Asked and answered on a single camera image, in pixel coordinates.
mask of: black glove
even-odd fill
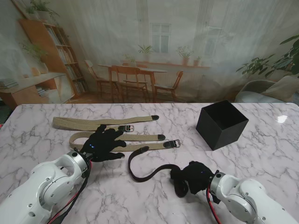
[[[191,161],[183,170],[179,167],[172,168],[170,176],[175,182],[177,195],[184,197],[188,192],[185,181],[188,182],[190,192],[195,195],[197,192],[207,189],[214,174],[203,163]]]
[[[93,158],[91,159],[93,162],[116,160],[125,157],[123,153],[111,153],[118,146],[127,146],[124,141],[115,140],[123,134],[123,131],[116,132],[112,128],[105,131],[106,127],[106,125],[100,125],[81,149],[82,153],[93,154]]]

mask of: belt strap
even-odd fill
[[[74,133],[70,137],[70,146],[71,148],[77,148],[78,150],[81,150],[83,147],[82,144],[75,144],[74,141],[76,139],[80,138],[89,138],[93,132],[77,132]],[[165,140],[165,136],[162,134],[155,134],[155,135],[141,135],[141,134],[123,134],[120,137],[118,137],[116,140],[123,140],[123,141],[163,141]],[[148,143],[148,144],[138,144],[138,145],[127,145],[126,147],[117,147],[113,151],[114,152],[130,152],[135,151],[141,147],[149,146],[150,150],[156,150],[156,149],[166,149],[166,148],[174,148],[174,147],[180,147],[180,141],[174,140],[174,141],[166,141],[163,143]]]
[[[145,176],[145,177],[137,177],[133,174],[133,172],[131,170],[132,159],[137,155],[147,152],[149,149],[150,148],[147,146],[139,148],[136,151],[132,152],[132,154],[129,156],[128,168],[129,168],[129,173],[131,174],[132,178],[136,182],[145,182],[145,181],[148,181],[149,179],[151,179],[157,172],[159,172],[163,169],[170,169],[171,170],[171,179],[173,180],[173,185],[174,185],[174,190],[175,190],[177,196],[184,197],[188,193],[188,185],[186,184],[186,182],[184,181],[182,176],[177,175],[181,171],[181,169],[175,164],[165,164],[165,165],[159,166],[157,169],[154,170],[154,172],[152,172],[150,175]]]
[[[85,120],[75,118],[53,118],[53,126],[62,127],[71,130],[79,131],[96,131],[100,125],[124,125],[146,121],[158,120],[158,115],[146,116],[146,117],[133,117],[127,119],[100,119],[100,120]]]

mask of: belt buckle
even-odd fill
[[[163,143],[163,146],[165,148],[180,148],[181,147],[181,141],[179,139],[167,141]]]
[[[121,125],[121,126],[118,126],[118,130],[123,131],[123,132],[133,132],[134,125]]]

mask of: black cube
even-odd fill
[[[238,141],[248,119],[227,100],[201,109],[196,130],[212,150]]]

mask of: book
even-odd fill
[[[18,83],[14,83],[14,84],[11,84],[11,85],[8,85],[8,86],[0,86],[0,89],[9,89],[9,88],[14,87],[16,85],[18,85]]]

